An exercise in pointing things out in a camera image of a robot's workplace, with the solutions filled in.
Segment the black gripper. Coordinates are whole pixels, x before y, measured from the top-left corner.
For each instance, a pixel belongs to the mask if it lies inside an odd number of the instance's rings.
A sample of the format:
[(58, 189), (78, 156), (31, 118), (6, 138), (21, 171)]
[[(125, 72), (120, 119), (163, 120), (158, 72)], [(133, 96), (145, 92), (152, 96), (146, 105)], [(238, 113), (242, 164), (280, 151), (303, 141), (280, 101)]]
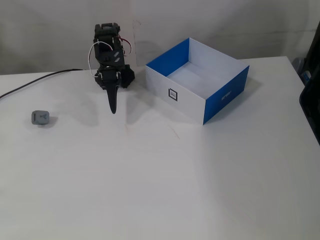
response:
[(110, 110), (113, 114), (117, 111), (118, 92), (123, 83), (122, 70), (122, 66), (101, 65), (95, 74), (96, 83), (107, 92)]

